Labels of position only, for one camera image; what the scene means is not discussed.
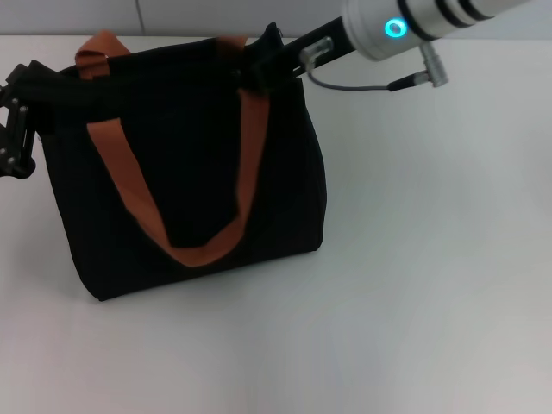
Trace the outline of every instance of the black tote bag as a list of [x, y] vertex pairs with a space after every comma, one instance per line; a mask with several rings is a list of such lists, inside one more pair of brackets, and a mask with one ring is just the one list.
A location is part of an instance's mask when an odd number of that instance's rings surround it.
[[16, 81], [40, 104], [72, 258], [99, 300], [320, 247], [323, 158], [301, 80], [247, 89], [241, 70], [283, 45], [274, 24], [244, 44], [130, 54], [102, 32], [76, 66], [34, 62]]

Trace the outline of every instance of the black fabric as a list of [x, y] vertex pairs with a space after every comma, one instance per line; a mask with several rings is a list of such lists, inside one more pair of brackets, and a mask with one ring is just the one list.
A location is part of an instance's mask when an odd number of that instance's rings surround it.
[[[171, 244], [201, 246], [236, 214], [239, 72], [279, 47], [279, 31], [271, 25], [231, 64], [217, 58], [216, 43], [208, 40], [112, 59], [111, 76], [92, 82], [78, 80], [74, 67], [51, 73], [40, 64], [18, 80], [14, 87], [29, 96], [35, 85], [41, 113], [48, 113], [37, 118], [37, 128], [53, 192], [75, 267], [96, 298], [319, 248], [326, 207], [323, 159], [299, 79], [270, 95], [245, 236], [233, 252], [205, 267], [180, 265], [142, 232], [86, 130], [88, 122], [121, 117]], [[50, 99], [54, 85], [58, 96]]]

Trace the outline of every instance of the table surface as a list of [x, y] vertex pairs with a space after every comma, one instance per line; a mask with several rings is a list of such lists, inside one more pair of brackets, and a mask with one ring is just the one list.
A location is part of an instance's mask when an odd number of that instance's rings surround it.
[[[72, 63], [84, 37], [0, 37]], [[131, 51], [191, 39], [123, 38]], [[550, 41], [440, 41], [451, 83], [305, 93], [326, 163], [325, 240], [98, 303], [80, 284], [40, 144], [0, 180], [0, 412], [550, 413]], [[318, 70], [388, 83], [416, 51]]]

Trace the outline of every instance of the bag strap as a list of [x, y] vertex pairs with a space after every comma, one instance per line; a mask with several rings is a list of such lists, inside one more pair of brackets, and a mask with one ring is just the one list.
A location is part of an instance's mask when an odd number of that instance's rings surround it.
[[[227, 43], [225, 50], [235, 50]], [[121, 119], [89, 123], [91, 140], [102, 157], [127, 211], [142, 230], [167, 254], [187, 267], [200, 267], [230, 253], [245, 234], [257, 188], [260, 163], [267, 137], [270, 99], [250, 91], [241, 97], [241, 155], [235, 195], [238, 213], [205, 245], [198, 248], [174, 248], [154, 198], [147, 188], [140, 165], [129, 146]]]
[[92, 80], [109, 76], [107, 58], [124, 56], [130, 51], [109, 30], [102, 30], [90, 38], [77, 52], [75, 62], [81, 79]]

